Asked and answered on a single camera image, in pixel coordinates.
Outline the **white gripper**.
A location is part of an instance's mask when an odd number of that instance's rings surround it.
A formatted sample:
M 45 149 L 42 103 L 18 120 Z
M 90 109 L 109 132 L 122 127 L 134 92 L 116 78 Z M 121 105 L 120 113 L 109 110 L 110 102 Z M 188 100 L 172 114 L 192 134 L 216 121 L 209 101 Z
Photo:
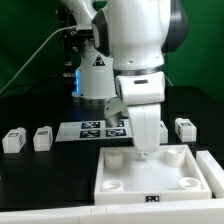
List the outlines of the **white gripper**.
M 161 107 L 159 104 L 130 106 L 129 121 L 133 143 L 141 158 L 149 152 L 157 151 L 160 146 Z

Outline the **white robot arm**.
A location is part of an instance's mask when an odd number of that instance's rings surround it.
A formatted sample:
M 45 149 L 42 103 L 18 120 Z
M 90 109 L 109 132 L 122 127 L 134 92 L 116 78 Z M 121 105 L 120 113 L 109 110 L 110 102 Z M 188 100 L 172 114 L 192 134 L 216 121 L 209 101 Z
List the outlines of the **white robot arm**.
M 164 55 L 175 51 L 188 32 L 180 0 L 61 0 L 84 37 L 75 72 L 75 99 L 105 105 L 111 126 L 129 118 L 133 143 L 145 157 L 159 149 L 160 103 L 165 99 Z

